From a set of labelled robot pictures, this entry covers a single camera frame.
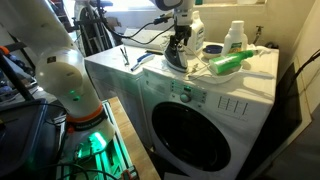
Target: plastic bottle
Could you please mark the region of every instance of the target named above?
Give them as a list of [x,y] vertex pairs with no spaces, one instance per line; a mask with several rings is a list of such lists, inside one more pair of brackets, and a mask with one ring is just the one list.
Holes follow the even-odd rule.
[[224,38],[221,56],[247,50],[248,38],[244,34],[244,21],[232,21],[228,34]]
[[246,50],[237,53],[227,54],[226,56],[220,56],[210,59],[210,68],[215,71],[216,74],[220,74],[231,68],[240,66],[241,61],[259,54],[258,50]]
[[202,50],[204,41],[204,24],[200,19],[199,11],[192,13],[193,23],[191,25],[191,37],[188,40],[187,47],[185,48],[186,54],[198,54]]

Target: label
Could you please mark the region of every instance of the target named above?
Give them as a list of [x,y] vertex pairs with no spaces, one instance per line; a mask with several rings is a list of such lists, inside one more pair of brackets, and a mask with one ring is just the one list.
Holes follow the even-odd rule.
[[241,51],[242,42],[232,43],[229,53],[237,53]]

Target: control panel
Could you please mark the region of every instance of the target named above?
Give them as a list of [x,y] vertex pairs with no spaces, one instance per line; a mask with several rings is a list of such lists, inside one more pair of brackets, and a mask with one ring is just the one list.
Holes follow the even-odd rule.
[[180,95],[180,100],[184,103],[190,102],[191,100],[200,103],[206,102],[207,92],[185,85],[179,81],[172,80],[170,89],[171,92]]

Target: white bottle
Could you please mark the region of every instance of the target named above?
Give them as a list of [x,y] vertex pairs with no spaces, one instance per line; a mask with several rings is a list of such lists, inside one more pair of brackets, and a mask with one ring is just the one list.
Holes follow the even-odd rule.
[[192,14],[193,23],[191,25],[191,37],[188,40],[188,48],[185,48],[186,54],[198,54],[202,50],[204,41],[204,24],[200,19],[199,11]]
[[228,34],[224,38],[221,56],[247,50],[248,37],[244,34],[244,21],[232,21]]

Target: detergent bottle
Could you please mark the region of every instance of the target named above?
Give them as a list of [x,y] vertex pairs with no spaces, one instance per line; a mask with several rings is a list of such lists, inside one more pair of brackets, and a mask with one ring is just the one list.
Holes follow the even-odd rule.
[[224,38],[221,56],[247,50],[248,37],[244,34],[244,21],[232,21],[228,34]]

